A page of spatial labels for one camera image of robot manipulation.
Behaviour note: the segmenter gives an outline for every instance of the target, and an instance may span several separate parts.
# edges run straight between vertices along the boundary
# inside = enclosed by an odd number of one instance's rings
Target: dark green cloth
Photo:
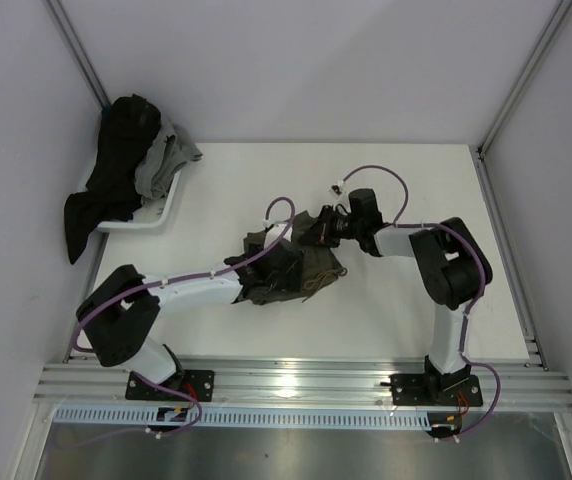
[[[272,302],[283,302],[296,298],[310,298],[320,289],[336,282],[339,277],[346,275],[346,269],[339,263],[330,248],[300,245],[299,238],[315,223],[307,211],[295,216],[291,243],[304,254],[301,288],[298,292],[279,290],[268,291],[266,287],[252,288],[246,298],[255,305],[265,305]],[[264,245],[266,232],[249,233],[244,238],[244,251],[248,252],[251,244]]]

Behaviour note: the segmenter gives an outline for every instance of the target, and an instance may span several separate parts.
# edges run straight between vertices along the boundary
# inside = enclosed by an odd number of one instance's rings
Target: gray cloth
[[[147,200],[158,200],[168,194],[175,173],[201,158],[188,132],[162,114],[159,133],[135,170],[135,190]]]
[[[339,263],[330,248],[301,245],[300,237],[313,226],[317,219],[311,217],[307,211],[298,213],[293,222],[291,243],[304,254],[302,265],[301,289],[298,292],[280,290],[267,290],[266,287],[251,288],[246,299],[255,305],[266,305],[273,302],[284,302],[296,298],[304,301],[315,295],[319,290],[335,283],[347,271]],[[248,233],[244,239],[244,251],[248,253],[251,245],[263,247],[266,232]]]

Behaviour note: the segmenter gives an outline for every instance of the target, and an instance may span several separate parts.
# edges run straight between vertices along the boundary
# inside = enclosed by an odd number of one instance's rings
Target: white cable tie
[[[336,198],[341,198],[344,196],[344,181],[337,180],[337,183],[331,185],[330,193]]]

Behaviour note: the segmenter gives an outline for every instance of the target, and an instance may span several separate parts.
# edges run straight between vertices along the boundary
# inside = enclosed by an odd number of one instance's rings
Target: white tray
[[[95,168],[95,157],[93,157],[89,163],[89,166],[82,177],[79,187],[80,192],[86,191],[86,182],[90,178],[93,168]],[[108,220],[97,225],[96,230],[107,233],[124,230],[128,230],[129,232],[154,233],[156,229],[159,230],[168,218],[168,212],[172,207],[173,198],[177,191],[177,184],[181,173],[182,171],[180,170],[173,176],[166,198],[161,198],[155,201],[147,200],[141,208],[137,209],[133,213],[132,220],[129,220],[128,222]]]

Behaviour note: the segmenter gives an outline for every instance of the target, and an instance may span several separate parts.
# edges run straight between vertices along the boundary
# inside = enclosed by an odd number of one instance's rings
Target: metal floor
[[[39,480],[571,479],[551,414],[497,414],[460,444],[423,432],[203,427],[154,440],[56,424]]]

